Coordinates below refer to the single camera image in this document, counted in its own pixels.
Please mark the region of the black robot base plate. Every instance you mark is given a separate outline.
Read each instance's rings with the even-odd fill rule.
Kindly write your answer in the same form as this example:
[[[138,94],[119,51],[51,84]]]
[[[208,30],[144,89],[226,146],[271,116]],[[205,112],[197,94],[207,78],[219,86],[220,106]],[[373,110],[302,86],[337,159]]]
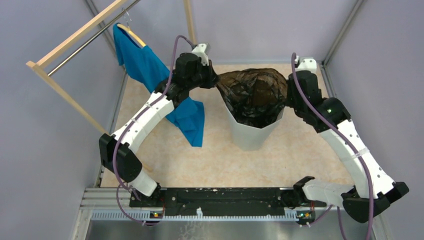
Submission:
[[[310,227],[332,209],[300,199],[291,187],[168,187],[152,196],[122,188],[88,188],[80,207],[93,220],[166,222],[293,222]]]

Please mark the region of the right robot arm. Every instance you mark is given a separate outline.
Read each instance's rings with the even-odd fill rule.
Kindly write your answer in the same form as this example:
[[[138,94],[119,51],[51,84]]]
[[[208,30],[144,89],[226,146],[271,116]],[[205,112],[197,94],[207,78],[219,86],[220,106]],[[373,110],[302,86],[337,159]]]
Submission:
[[[329,144],[353,180],[353,184],[339,184],[306,176],[294,185],[297,205],[320,201],[342,207],[352,219],[366,223],[370,211],[376,217],[410,191],[405,182],[393,180],[377,163],[344,104],[322,96],[316,74],[300,70],[286,82],[286,105]]]

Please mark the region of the black trash bag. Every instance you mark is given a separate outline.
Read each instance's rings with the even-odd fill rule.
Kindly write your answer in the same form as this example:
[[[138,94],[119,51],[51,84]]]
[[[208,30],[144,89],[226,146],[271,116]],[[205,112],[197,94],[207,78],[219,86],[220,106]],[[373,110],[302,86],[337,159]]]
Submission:
[[[262,129],[286,106],[287,79],[274,68],[248,68],[218,75],[216,85],[237,123]]]

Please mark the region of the white plastic trash bin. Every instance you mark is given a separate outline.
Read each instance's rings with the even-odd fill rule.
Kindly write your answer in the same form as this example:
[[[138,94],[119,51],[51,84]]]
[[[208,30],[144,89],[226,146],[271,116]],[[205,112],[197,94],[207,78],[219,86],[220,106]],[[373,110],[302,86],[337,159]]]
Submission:
[[[228,116],[232,142],[243,151],[259,150],[263,146],[266,139],[279,125],[284,113],[283,108],[278,114],[276,121],[263,128],[257,128],[238,123],[231,114],[228,107],[225,107],[225,109]]]

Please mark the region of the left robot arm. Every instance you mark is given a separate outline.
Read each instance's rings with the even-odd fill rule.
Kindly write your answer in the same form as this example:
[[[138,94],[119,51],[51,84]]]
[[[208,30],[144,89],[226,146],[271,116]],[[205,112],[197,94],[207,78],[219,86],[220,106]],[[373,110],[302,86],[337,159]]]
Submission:
[[[195,88],[210,89],[218,82],[218,75],[205,52],[184,52],[176,59],[171,80],[163,80],[148,101],[125,126],[99,139],[101,164],[115,173],[130,189],[141,193],[141,200],[149,207],[160,202],[159,184],[145,172],[136,152],[144,139],[165,117],[169,117],[200,145],[205,124],[204,106],[189,97]]]

